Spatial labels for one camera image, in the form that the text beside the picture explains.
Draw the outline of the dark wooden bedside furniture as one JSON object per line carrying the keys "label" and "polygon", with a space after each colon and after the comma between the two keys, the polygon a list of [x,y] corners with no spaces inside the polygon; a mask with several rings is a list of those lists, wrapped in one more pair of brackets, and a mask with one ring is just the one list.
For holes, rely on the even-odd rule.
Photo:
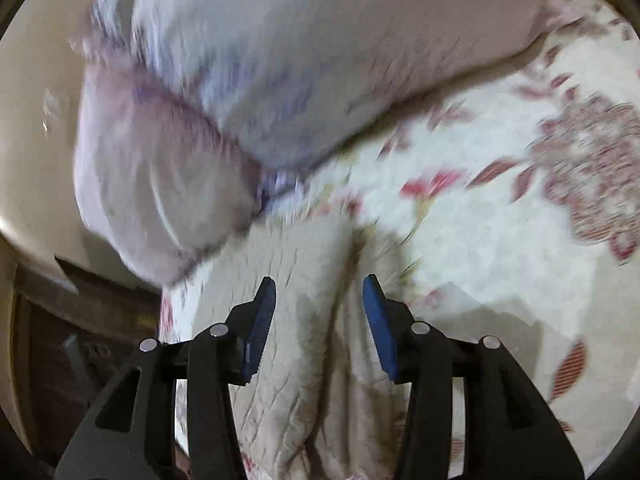
{"label": "dark wooden bedside furniture", "polygon": [[160,322],[157,288],[60,265],[60,276],[17,266],[10,322],[18,420],[47,474],[99,391]]}

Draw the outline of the white pillow with purple print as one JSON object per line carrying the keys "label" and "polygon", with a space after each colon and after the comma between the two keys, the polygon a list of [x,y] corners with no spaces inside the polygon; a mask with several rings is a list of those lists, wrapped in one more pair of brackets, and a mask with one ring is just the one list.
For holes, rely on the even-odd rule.
{"label": "white pillow with purple print", "polygon": [[394,104],[510,58],[544,0],[93,0],[74,185],[142,280],[180,280]]}

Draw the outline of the white floral bedsheet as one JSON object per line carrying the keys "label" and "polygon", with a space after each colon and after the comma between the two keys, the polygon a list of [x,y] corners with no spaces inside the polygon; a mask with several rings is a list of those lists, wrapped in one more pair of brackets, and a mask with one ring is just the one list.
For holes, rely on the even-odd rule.
{"label": "white floral bedsheet", "polygon": [[[378,274],[447,336],[495,334],[593,474],[639,408],[639,38],[604,0],[550,2],[577,18],[530,60],[385,119],[254,226],[284,235],[316,217],[343,221],[357,278]],[[250,292],[254,278],[222,280],[253,262],[257,234],[163,291],[161,340],[191,338],[222,313],[214,300]],[[309,403],[288,408],[302,400],[286,384],[298,378],[291,352],[274,379],[261,368],[258,386],[232,391],[250,478],[310,479],[314,452],[320,478],[392,478],[409,387],[374,362],[349,286],[329,332],[329,404],[306,448],[299,432],[282,434],[285,422],[311,424]]]}

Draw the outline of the beige small garment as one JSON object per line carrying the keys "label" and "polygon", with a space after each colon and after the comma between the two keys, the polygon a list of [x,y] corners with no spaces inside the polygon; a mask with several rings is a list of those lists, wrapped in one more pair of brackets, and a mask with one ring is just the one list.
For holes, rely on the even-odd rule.
{"label": "beige small garment", "polygon": [[257,376],[232,393],[243,454],[271,479],[392,478],[407,393],[378,362],[362,283],[374,274],[400,298],[397,237],[341,216],[264,224],[234,258],[241,292],[277,285]]}

